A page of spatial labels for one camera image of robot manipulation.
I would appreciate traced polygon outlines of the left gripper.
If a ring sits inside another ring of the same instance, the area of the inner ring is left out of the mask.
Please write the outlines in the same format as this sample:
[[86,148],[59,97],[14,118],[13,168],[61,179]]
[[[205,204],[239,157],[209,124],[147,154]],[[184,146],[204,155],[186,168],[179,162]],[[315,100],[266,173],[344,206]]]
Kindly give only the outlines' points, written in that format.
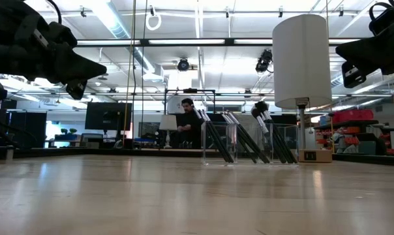
[[47,78],[66,85],[66,92],[80,100],[87,81],[106,74],[106,67],[74,52],[78,41],[58,22],[48,23],[38,14],[13,15],[8,74],[29,79]]

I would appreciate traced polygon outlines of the fluffy dark powder brush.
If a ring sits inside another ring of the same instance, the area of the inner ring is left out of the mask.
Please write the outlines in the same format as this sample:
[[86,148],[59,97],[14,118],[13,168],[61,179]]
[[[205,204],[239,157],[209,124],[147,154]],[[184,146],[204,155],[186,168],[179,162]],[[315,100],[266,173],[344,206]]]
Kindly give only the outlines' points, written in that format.
[[265,144],[264,144],[265,151],[268,151],[269,155],[270,155],[270,158],[274,159],[273,158],[273,152],[272,152],[272,149],[271,149],[270,133],[269,133],[269,130],[266,127],[266,125],[264,123],[264,120],[263,120],[263,118],[261,116],[261,111],[259,111],[259,109],[257,109],[257,108],[253,108],[251,110],[251,114],[257,120],[257,122],[259,123],[260,128],[262,130],[262,133],[263,133],[263,136],[264,136],[264,139],[265,139]]

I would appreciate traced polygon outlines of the black background monitor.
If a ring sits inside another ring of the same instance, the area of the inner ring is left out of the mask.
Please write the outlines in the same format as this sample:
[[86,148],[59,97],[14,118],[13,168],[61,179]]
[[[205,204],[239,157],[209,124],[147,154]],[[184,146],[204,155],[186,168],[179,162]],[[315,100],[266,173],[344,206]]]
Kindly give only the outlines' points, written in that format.
[[89,102],[85,117],[85,129],[130,130],[132,104],[116,102]]

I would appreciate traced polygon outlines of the red storage bin shelf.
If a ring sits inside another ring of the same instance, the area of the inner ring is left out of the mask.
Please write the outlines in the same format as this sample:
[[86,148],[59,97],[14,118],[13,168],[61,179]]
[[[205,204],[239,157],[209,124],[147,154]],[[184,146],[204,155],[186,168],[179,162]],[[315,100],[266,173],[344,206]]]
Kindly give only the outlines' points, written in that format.
[[336,154],[394,155],[394,127],[371,109],[342,110],[320,118],[316,145]]

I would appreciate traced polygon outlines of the white shade wooden table lamp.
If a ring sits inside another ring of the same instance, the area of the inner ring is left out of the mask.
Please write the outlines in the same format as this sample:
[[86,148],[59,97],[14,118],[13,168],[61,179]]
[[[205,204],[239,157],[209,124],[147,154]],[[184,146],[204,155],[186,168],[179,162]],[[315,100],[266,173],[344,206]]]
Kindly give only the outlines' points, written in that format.
[[288,18],[273,29],[275,106],[297,109],[300,117],[298,161],[330,163],[329,150],[308,149],[305,111],[332,101],[326,20],[315,14]]

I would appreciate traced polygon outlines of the grey background chair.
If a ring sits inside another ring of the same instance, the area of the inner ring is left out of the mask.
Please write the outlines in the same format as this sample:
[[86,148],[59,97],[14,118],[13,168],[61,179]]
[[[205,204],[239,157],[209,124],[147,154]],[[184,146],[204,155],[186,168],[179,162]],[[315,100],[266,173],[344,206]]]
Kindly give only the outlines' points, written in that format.
[[100,145],[103,143],[103,140],[103,134],[83,133],[80,139],[80,147],[99,149]]

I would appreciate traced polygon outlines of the black cabinet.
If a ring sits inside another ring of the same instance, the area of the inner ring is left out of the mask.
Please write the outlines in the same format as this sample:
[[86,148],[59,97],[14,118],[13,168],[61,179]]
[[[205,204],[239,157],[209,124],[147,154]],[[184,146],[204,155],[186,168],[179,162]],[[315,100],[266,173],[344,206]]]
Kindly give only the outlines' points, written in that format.
[[22,130],[10,129],[12,140],[24,147],[43,148],[46,139],[46,113],[11,112],[8,114],[8,124]]

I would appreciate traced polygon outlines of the small white table lamp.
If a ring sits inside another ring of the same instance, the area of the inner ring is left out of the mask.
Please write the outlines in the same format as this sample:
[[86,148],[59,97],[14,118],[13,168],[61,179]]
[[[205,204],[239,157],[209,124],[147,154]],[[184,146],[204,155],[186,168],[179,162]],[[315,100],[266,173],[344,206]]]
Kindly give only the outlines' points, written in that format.
[[171,148],[170,134],[171,134],[171,132],[175,132],[177,130],[176,116],[170,115],[170,114],[162,115],[161,120],[160,120],[159,129],[161,131],[164,131],[166,134],[163,148],[164,149]]

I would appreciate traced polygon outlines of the clear acrylic brush organizer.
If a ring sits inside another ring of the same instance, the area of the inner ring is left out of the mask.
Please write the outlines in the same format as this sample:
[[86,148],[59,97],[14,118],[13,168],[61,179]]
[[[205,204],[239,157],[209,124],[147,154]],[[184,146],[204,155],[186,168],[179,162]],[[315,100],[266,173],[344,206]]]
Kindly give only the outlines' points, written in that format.
[[295,159],[297,160],[296,164],[288,164],[288,163],[281,163],[278,159],[274,158],[271,159],[269,152],[265,151],[264,144],[265,139],[262,133],[262,130],[256,122],[249,123],[249,122],[240,122],[245,130],[248,132],[250,137],[254,141],[254,149],[258,155],[258,163],[254,164],[250,159],[238,158],[238,162],[235,162],[235,143],[234,139],[231,137],[231,130],[230,126],[224,122],[213,122],[216,130],[220,134],[221,140],[226,145],[227,150],[229,151],[232,159],[234,160],[233,163],[226,163],[224,159],[217,153],[215,145],[212,143],[211,138],[207,139],[207,145],[209,150],[206,153],[206,164],[203,163],[203,156],[202,156],[202,164],[207,165],[221,165],[221,166],[239,166],[239,165],[297,165],[298,164],[298,133],[297,127],[295,125],[288,125],[288,124],[276,124],[278,130],[280,131],[281,135],[284,137],[284,141],[286,142],[287,146],[290,148],[291,152],[293,153]]

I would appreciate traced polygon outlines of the person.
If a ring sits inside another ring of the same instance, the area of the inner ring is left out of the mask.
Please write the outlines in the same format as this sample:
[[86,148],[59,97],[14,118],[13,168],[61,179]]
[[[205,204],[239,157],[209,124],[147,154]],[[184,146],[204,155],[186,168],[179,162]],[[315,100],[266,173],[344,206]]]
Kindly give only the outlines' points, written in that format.
[[177,131],[181,133],[184,141],[191,144],[192,149],[201,148],[201,122],[194,112],[194,103],[190,98],[181,101],[184,113],[180,115]]

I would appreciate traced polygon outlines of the silver ventilation duct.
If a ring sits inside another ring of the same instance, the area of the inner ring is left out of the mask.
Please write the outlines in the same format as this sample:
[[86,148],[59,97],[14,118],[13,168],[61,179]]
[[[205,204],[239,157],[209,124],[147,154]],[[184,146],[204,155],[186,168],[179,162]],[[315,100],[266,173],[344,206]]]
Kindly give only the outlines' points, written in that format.
[[[95,16],[104,24],[110,33],[121,40],[131,40],[133,32],[131,28],[125,24],[120,13],[112,0],[87,0],[87,8],[93,11]],[[131,42],[128,43],[126,49],[132,54],[133,61],[136,62],[141,70],[144,71],[142,79],[146,82],[163,82],[164,71],[161,66],[152,64],[148,58],[144,56],[141,49],[134,47]]]

